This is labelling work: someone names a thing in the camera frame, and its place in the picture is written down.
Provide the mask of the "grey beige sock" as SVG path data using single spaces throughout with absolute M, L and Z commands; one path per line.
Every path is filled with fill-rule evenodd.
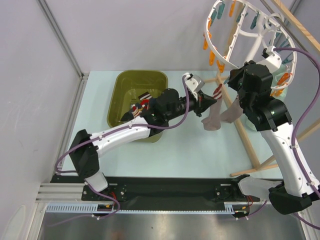
M 213 92 L 213 98 L 216 100 L 216 103 L 210 106 L 208 117 L 204 118 L 201 122 L 203 128 L 206 131 L 217 131 L 221 128 L 221 117 L 220 111 L 222 106 L 222 86 L 220 83 L 218 87 Z
M 237 95 L 231 106 L 220 114 L 220 120 L 224 123 L 233 123 L 243 114 L 240 106 L 239 96 Z

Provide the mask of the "mustard yellow striped sock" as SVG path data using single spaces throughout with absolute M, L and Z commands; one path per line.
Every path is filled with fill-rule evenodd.
M 145 92 L 145 93 L 143 93 L 143 94 L 141 94 L 140 96 L 138 96 L 138 99 L 142 102 L 142 101 L 144 101 L 144 100 L 150 100 L 150 99 L 152 99 L 153 97 L 150 95 L 150 93 L 147 91 L 147 92 Z

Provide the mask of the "white round clip hanger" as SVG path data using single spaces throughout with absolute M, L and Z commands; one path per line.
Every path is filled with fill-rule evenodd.
M 209 65 L 218 72 L 237 69 L 245 62 L 263 60 L 264 48 L 275 46 L 281 64 L 288 67 L 272 90 L 281 90 L 294 80 L 298 56 L 294 51 L 284 54 L 281 48 L 294 48 L 288 31 L 280 24 L 280 13 L 264 13 L 247 0 L 217 0 L 204 22 L 203 49 L 209 51 Z

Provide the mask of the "black sock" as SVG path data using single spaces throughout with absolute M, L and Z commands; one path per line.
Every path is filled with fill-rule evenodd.
M 130 111 L 126 112 L 120 119 L 120 121 L 122 123 L 125 123 L 125 122 L 128 122 L 128 121 L 131 121 L 135 118 L 134 114 Z

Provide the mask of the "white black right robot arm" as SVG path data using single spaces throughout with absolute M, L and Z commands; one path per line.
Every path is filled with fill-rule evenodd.
M 296 138 L 286 105 L 272 97 L 273 75 L 266 65 L 254 61 L 230 71 L 227 85 L 235 90 L 243 113 L 270 147 L 282 174 L 281 181 L 243 174 L 230 188 L 231 196 L 242 201 L 247 196 L 269 201 L 283 215 L 300 212 L 320 198 L 320 182 L 313 175 Z

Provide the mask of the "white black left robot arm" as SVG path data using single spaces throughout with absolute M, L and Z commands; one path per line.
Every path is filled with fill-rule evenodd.
M 99 159 L 108 151 L 136 140 L 150 138 L 171 129 L 169 122 L 194 112 L 198 117 L 216 103 L 216 99 L 199 90 L 180 97 L 173 88 L 165 89 L 139 116 L 105 131 L 88 133 L 85 129 L 75 135 L 69 156 L 77 175 L 84 179 L 99 200 L 110 195 L 110 187 L 100 170 Z

